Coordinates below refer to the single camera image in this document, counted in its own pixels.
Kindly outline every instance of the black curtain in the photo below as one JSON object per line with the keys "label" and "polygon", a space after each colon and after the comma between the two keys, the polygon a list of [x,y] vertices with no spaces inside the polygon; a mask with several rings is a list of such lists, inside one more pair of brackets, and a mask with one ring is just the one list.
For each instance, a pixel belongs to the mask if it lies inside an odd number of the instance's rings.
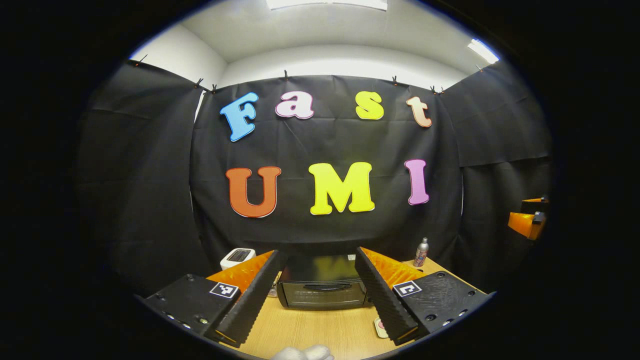
{"label": "black curtain", "polygon": [[202,88],[124,64],[81,121],[76,186],[96,251],[136,293],[210,275],[189,195],[189,152]]}
{"label": "black curtain", "polygon": [[[280,118],[275,106],[288,91],[311,94],[312,118]],[[363,120],[356,114],[360,91],[378,92],[384,116]],[[222,107],[255,92],[255,130],[230,141],[231,130]],[[420,127],[406,100],[417,96],[428,104],[431,127]],[[429,202],[408,204],[410,177],[404,162],[426,162],[424,179]],[[312,215],[314,176],[308,167],[329,163],[344,180],[356,161],[372,165],[373,211],[352,213],[335,208],[329,215]],[[260,167],[277,166],[277,206],[264,218],[245,218],[230,207],[230,168],[252,171],[248,200],[262,202]],[[349,76],[296,76],[252,81],[205,94],[195,124],[191,153],[191,191],[198,228],[211,263],[234,247],[258,253],[282,249],[291,254],[345,254],[364,246],[398,260],[412,259],[423,237],[429,256],[444,267],[452,265],[454,239],[461,209],[461,171],[453,128],[438,96],[423,88]]]}
{"label": "black curtain", "polygon": [[508,227],[524,199],[548,195],[551,139],[537,100],[503,61],[441,95],[463,175],[463,216],[453,271],[494,291],[533,241]]}

